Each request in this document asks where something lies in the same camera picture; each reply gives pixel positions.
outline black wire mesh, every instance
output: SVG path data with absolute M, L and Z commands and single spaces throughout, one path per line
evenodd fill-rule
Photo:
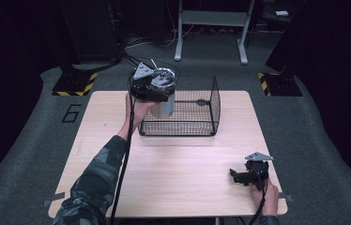
M 220 123 L 221 101 L 216 77 L 179 78 L 174 111 L 158 119 L 151 113 L 138 127 L 145 136 L 214 136 Z

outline black stand base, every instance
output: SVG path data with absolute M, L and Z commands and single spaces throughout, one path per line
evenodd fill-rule
M 73 69 L 63 72 L 53 88 L 53 96 L 86 96 L 88 95 L 97 73 Z
M 258 73 L 266 96 L 302 97 L 296 81 L 285 79 L 278 73 Z

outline person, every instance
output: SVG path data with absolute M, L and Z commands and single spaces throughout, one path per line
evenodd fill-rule
M 125 156 L 130 126 L 130 94 L 126 94 L 126 119 L 123 127 L 94 156 L 82 175 L 70 189 L 70 197 L 64 200 L 53 219 L 53 225 L 103 225 L 108 208 L 114 201 L 118 175 Z M 144 102 L 131 97 L 134 102 L 134 119 L 131 134 L 141 124 L 156 102 Z M 267 202 L 260 224 L 277 224 L 277 188 L 268 181 Z M 254 202 L 261 201 L 262 193 L 252 187 Z

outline can lid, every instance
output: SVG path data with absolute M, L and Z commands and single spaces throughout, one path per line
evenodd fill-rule
M 157 73 L 158 76 L 152 79 L 152 85 L 157 87 L 168 87 L 175 84 L 176 75 L 171 69 L 160 67 Z

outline light wood tabletop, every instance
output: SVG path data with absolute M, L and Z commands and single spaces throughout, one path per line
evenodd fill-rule
M 68 198 L 74 181 L 122 127 L 126 93 L 92 94 L 55 193 L 65 192 Z M 246 156 L 270 153 L 249 94 L 220 91 L 220 98 L 220 125 L 215 136 L 146 137 L 134 133 L 116 210 L 118 218 L 254 215 L 250 187 L 234 183 L 229 169 L 245 172 Z M 271 161 L 269 177 L 282 191 Z M 50 217 L 65 199 L 52 202 Z M 286 212 L 285 199 L 280 199 L 278 213 Z

